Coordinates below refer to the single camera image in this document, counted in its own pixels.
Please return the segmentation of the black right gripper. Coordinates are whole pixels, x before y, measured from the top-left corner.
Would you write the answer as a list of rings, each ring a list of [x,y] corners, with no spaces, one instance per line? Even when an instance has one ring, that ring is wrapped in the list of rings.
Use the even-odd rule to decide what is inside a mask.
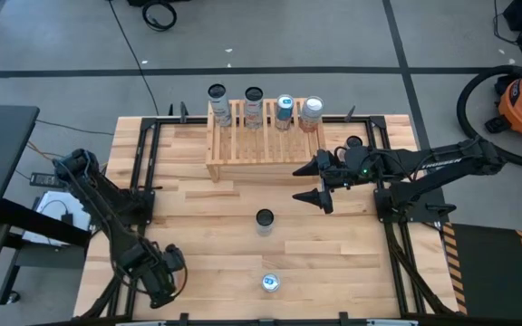
[[[355,170],[348,168],[329,150],[318,150],[307,164],[295,170],[292,175],[294,177],[321,177],[323,191],[314,188],[308,192],[294,194],[292,198],[318,206],[326,214],[331,214],[334,210],[332,191],[340,187],[349,189],[356,179]]]

